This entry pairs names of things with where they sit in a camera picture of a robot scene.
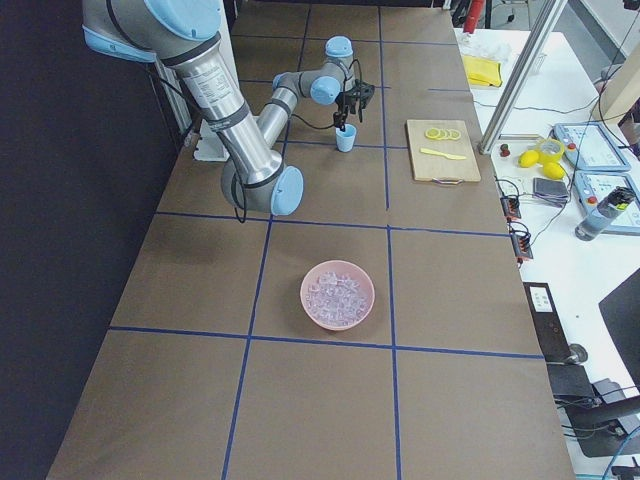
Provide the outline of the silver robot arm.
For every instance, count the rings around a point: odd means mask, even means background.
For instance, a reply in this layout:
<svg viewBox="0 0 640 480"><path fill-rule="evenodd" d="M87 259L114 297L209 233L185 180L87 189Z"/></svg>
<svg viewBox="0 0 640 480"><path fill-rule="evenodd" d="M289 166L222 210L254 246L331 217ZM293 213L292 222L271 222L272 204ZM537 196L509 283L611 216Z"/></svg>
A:
<svg viewBox="0 0 640 480"><path fill-rule="evenodd" d="M160 61L186 84L204 120L229 158L221 189L236 209L289 215L301 203L301 171L285 163L272 146L298 102L344 107L356 85L350 39L330 38L316 70L277 75L273 93L253 116L220 51L223 19L217 1L85 1L87 46L128 61Z"/></svg>

